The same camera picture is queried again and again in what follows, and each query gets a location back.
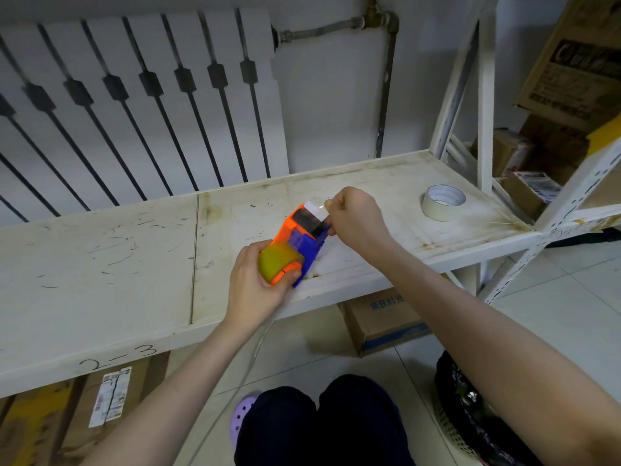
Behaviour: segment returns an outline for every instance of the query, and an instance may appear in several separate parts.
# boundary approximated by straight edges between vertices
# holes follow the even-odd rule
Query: crocs shoe
[[[233,453],[237,448],[237,437],[239,436],[239,429],[242,427],[244,417],[259,397],[259,394],[261,394],[260,391],[246,394],[233,410],[231,422],[229,423],[229,438],[231,440],[231,445],[233,446]]]

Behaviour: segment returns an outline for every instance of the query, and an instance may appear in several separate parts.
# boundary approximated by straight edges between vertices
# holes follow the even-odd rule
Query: white wall
[[[518,128],[512,106],[567,0],[500,0],[496,126]],[[384,155],[428,146],[464,36],[471,0],[379,0],[400,17]],[[366,0],[0,0],[0,23],[109,15],[267,6],[277,30],[299,30],[363,12]],[[373,155],[386,33],[344,31],[280,47],[273,60],[292,172]],[[476,134],[476,81],[466,93],[456,133]]]

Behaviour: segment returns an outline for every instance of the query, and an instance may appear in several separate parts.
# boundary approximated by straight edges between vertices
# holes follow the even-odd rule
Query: black pants
[[[319,397],[284,386],[261,393],[239,431],[237,466],[415,466],[399,409],[364,376],[344,375]]]

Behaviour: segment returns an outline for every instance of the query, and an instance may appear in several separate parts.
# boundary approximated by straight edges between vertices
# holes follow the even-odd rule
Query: packing tape
[[[460,207],[466,202],[466,195],[446,184],[430,186],[420,206],[425,216],[441,222],[449,222],[460,215]]]

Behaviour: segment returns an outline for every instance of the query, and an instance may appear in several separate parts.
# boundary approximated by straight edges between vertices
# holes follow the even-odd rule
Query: forearm
[[[369,262],[400,290],[484,398],[545,464],[590,464],[600,432],[612,434],[612,441],[621,439],[619,405],[532,332],[395,242]]]
[[[83,466],[173,464],[224,370],[251,335],[251,330],[222,322]]]

